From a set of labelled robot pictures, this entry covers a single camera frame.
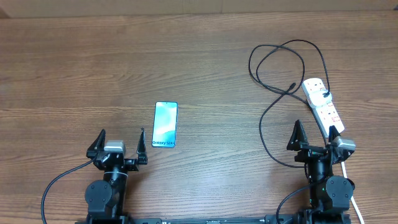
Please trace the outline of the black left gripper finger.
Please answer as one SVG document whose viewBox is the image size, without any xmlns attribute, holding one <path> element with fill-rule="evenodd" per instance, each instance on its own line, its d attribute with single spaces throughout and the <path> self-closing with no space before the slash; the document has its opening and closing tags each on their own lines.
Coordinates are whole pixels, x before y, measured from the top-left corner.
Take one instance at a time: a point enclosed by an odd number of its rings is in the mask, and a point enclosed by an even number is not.
<svg viewBox="0 0 398 224">
<path fill-rule="evenodd" d="M 96 152 L 98 149 L 104 148 L 104 142 L 106 138 L 106 131 L 102 129 L 99 133 L 98 137 L 94 140 L 94 142 L 87 149 L 87 152 Z"/>
<path fill-rule="evenodd" d="M 147 152 L 146 152 L 146 135 L 145 129 L 141 128 L 141 135 L 137 145 L 137 155 L 139 161 L 146 161 L 147 160 Z"/>
</svg>

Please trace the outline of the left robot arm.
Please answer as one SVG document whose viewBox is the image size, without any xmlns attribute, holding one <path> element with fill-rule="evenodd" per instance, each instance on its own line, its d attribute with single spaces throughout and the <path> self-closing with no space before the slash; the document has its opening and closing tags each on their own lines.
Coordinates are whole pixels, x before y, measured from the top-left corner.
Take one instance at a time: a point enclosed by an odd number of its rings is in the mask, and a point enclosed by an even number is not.
<svg viewBox="0 0 398 224">
<path fill-rule="evenodd" d="M 107 141 L 105 130 L 101 130 L 87 149 L 87 158 L 104 174 L 101 180 L 90 183 L 85 190 L 86 223 L 134 223 L 131 215 L 124 211 L 124 200 L 128 173 L 137 172 L 140 165 L 148 163 L 145 140 L 145 131 L 141 129 L 137 157 L 132 159 L 126 157 L 124 141 Z"/>
</svg>

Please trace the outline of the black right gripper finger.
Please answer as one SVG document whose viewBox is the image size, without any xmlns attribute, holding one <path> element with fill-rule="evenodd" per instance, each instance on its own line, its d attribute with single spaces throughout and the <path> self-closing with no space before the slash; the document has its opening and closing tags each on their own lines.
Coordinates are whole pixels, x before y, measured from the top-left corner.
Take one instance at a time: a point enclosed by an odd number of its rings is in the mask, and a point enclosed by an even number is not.
<svg viewBox="0 0 398 224">
<path fill-rule="evenodd" d="M 301 120 L 296 120 L 287 150 L 300 151 L 308 146 L 308 139 Z"/>
<path fill-rule="evenodd" d="M 329 127 L 329 135 L 328 135 L 328 142 L 332 143 L 333 140 L 340 136 L 339 131 L 337 130 L 336 126 Z"/>
</svg>

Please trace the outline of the Samsung Galaxy smartphone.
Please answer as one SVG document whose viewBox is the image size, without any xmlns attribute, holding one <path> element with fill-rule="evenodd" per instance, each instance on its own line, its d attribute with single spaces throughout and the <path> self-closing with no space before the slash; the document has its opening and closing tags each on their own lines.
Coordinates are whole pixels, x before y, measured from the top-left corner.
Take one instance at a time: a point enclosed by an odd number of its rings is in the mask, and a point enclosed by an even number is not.
<svg viewBox="0 0 398 224">
<path fill-rule="evenodd" d="M 178 103 L 158 101 L 155 104 L 152 146 L 173 148 L 176 142 Z"/>
</svg>

